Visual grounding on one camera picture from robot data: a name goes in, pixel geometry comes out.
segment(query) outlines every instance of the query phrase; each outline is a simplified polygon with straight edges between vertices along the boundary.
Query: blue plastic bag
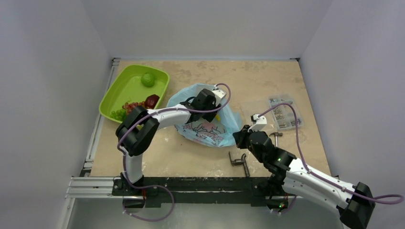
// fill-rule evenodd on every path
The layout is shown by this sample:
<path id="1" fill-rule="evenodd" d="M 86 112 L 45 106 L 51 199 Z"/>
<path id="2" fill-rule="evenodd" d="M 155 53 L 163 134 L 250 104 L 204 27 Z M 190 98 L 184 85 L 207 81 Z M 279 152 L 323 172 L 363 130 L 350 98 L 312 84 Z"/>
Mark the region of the blue plastic bag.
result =
<path id="1" fill-rule="evenodd" d="M 204 88 L 212 90 L 214 86 L 197 83 L 190 87 L 186 87 L 169 99 L 167 107 L 175 106 L 192 96 L 197 96 L 197 94 Z M 224 104 L 226 100 L 227 97 L 221 101 L 221 104 Z M 232 133 L 240 131 L 242 127 L 242 118 L 240 114 L 238 112 L 232 112 L 229 104 L 222 108 L 218 114 L 220 120 L 214 118 L 214 120 L 209 123 L 201 118 L 198 121 L 176 125 L 175 127 L 185 138 L 206 146 L 224 147 L 235 145 L 235 139 L 232 136 Z"/>

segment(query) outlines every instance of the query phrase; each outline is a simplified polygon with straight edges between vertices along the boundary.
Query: gray floor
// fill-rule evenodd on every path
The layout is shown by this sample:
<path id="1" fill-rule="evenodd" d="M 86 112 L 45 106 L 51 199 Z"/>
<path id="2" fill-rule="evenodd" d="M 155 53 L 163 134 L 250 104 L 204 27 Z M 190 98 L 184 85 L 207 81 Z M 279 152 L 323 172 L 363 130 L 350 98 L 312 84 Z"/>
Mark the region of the gray floor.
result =
<path id="1" fill-rule="evenodd" d="M 177 204 L 172 215 L 160 222 L 144 222 L 122 214 L 119 199 L 76 199 L 69 229 L 341 229 L 331 212 L 304 199 L 281 217 L 267 208 L 230 204 Z M 170 208 L 143 209 L 140 216 L 156 218 Z"/>

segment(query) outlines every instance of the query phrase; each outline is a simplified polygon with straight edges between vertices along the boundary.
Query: tabletop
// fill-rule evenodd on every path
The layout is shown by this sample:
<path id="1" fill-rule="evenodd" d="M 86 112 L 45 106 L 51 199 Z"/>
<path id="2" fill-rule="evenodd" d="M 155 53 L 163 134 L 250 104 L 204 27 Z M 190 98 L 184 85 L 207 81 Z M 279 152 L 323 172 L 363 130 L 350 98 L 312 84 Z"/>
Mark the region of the tabletop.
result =
<path id="1" fill-rule="evenodd" d="M 298 129 L 299 142 L 306 162 L 330 174 L 318 127 L 297 61 L 120 61 L 117 72 L 132 64 L 152 66 L 166 71 L 170 83 L 159 108 L 184 87 L 194 83 L 226 83 L 232 90 L 230 107 L 251 125 L 248 112 L 262 112 L 266 99 L 289 94 L 296 103 L 304 125 Z M 267 118 L 267 133 L 276 131 L 274 120 Z M 118 123 L 104 119 L 91 170 L 94 177 L 115 177 L 122 171 L 122 154 L 117 150 L 115 130 Z M 295 131 L 283 131 L 278 146 L 299 157 Z M 147 177 L 244 177 L 243 166 L 233 167 L 232 158 L 246 153 L 252 177 L 271 175 L 248 150 L 235 146 L 208 147 L 185 139 L 173 126 L 156 132 L 143 154 L 142 170 Z"/>

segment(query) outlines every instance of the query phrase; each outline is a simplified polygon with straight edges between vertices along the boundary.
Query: wall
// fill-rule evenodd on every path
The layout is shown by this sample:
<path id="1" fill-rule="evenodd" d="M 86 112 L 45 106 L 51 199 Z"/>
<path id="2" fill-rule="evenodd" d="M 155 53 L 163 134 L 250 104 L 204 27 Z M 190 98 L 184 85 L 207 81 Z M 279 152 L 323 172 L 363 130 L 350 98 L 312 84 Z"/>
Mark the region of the wall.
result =
<path id="1" fill-rule="evenodd" d="M 114 57 L 299 57 L 332 0 L 83 0 Z"/>
<path id="2" fill-rule="evenodd" d="M 335 0 L 300 66 L 329 165 L 373 195 L 405 194 L 405 1 Z M 369 229 L 404 228 L 405 204 Z"/>
<path id="3" fill-rule="evenodd" d="M 110 57 L 79 0 L 0 3 L 0 228 L 54 229 Z"/>

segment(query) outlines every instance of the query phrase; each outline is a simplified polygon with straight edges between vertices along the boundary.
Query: green fruit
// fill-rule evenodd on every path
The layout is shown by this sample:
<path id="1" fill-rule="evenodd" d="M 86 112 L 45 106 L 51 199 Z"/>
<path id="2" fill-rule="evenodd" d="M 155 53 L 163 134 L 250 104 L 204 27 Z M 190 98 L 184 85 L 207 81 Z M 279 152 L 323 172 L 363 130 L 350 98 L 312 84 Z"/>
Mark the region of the green fruit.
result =
<path id="1" fill-rule="evenodd" d="M 152 87 L 153 85 L 155 85 L 155 76 L 150 73 L 145 73 L 141 77 L 140 81 L 145 87 Z"/>

